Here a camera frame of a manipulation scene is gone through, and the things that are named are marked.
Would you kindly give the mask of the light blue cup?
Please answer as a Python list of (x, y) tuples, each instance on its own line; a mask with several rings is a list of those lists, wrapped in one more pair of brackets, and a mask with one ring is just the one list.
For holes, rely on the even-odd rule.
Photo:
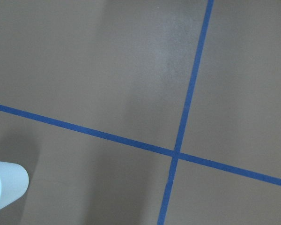
[(29, 176), (25, 168), (0, 161), (0, 210), (21, 198), (28, 185)]

